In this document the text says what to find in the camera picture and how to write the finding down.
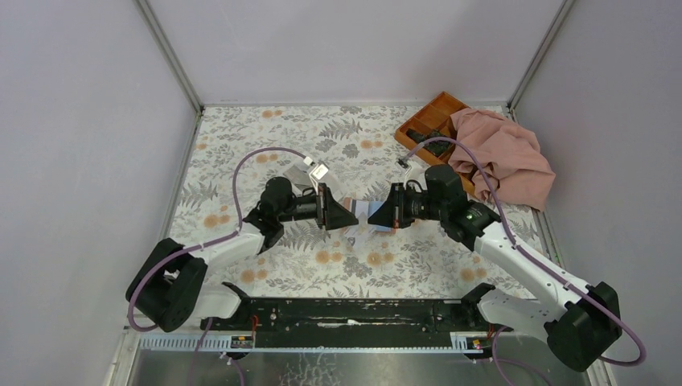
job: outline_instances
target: table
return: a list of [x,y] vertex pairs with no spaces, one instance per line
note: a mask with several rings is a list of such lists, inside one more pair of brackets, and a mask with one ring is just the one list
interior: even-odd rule
[[[396,160],[407,152],[392,136],[419,108],[206,108],[170,236],[193,245],[230,233],[236,226],[234,168],[249,151],[266,146],[290,147],[323,160],[353,198],[384,200],[391,182],[402,180]],[[485,109],[503,113],[501,106]],[[237,183],[244,215],[266,181],[281,175],[295,158],[271,152],[246,162]],[[532,209],[505,204],[504,211],[512,229],[541,250]],[[534,298],[501,268],[447,238],[433,221],[417,221],[355,246],[339,231],[319,230],[314,221],[286,224],[277,246],[206,278],[214,284],[223,281],[252,296],[333,298],[461,298],[488,282]]]

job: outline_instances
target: wooden box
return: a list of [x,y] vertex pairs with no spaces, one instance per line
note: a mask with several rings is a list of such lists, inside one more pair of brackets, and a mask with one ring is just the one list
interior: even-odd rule
[[[456,113],[461,109],[466,109],[467,107],[469,106],[463,104],[449,93],[441,92],[435,99],[424,106],[418,113],[414,114],[413,117],[409,118],[398,128],[398,130],[396,130],[395,139],[410,150],[414,149],[417,146],[417,143],[407,136],[407,131],[409,129],[416,130],[418,133],[424,135],[428,135],[432,130],[437,130],[447,137],[457,139],[457,132],[452,124],[452,119],[450,119],[450,114]],[[442,165],[448,162],[448,159],[450,159],[450,156],[454,151],[454,147],[454,145],[450,145],[448,150],[441,154],[440,157],[436,157],[426,149],[420,149],[415,155],[426,161],[429,165]],[[469,180],[470,176],[460,174],[460,177],[462,177],[464,190],[470,195],[473,195],[474,184]]]

